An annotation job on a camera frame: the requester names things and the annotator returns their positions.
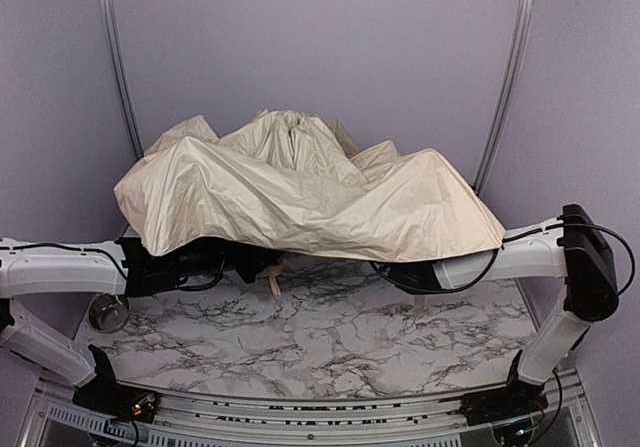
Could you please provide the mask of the beige folding umbrella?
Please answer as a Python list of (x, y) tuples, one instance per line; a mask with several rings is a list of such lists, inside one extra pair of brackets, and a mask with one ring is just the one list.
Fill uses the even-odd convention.
[(500, 246), (504, 227), (439, 152), (390, 141), (348, 153), (340, 124), (261, 111), (219, 136), (203, 116), (164, 132), (116, 184), (153, 256), (220, 238), (277, 254), (437, 261)]

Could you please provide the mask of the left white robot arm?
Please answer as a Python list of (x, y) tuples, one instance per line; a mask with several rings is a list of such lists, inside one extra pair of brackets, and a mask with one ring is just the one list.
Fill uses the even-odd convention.
[(216, 238), (195, 240), (155, 257), (140, 239), (122, 237), (98, 244), (1, 242), (1, 345), (68, 384), (81, 388), (110, 378), (109, 363), (50, 327), (18, 301), (32, 294), (91, 293), (142, 298), (175, 290), (194, 290), (192, 279), (208, 277), (216, 286), (224, 273), (255, 281), (277, 254)]

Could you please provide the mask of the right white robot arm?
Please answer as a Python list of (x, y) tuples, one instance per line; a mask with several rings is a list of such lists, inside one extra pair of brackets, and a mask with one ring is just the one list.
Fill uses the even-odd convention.
[(499, 247), (439, 261), (373, 263), (383, 280), (411, 295), (465, 292), (482, 282), (551, 278), (564, 282), (554, 308), (520, 351), (516, 381), (539, 387), (586, 335), (611, 317), (620, 302), (611, 231), (578, 204), (533, 226), (510, 230)]

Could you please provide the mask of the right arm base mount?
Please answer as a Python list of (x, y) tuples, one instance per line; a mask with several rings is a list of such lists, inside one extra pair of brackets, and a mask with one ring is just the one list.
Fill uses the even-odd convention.
[(548, 406), (543, 390), (543, 384), (522, 380), (512, 365), (504, 386), (463, 395), (459, 413), (469, 426), (527, 415)]

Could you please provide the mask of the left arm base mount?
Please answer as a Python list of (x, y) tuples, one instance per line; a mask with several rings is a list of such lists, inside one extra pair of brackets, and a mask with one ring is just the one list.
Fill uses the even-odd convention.
[(88, 348), (95, 361), (95, 377), (86, 385), (75, 388), (72, 403), (119, 419), (151, 424), (160, 394), (120, 383), (106, 353), (94, 345)]

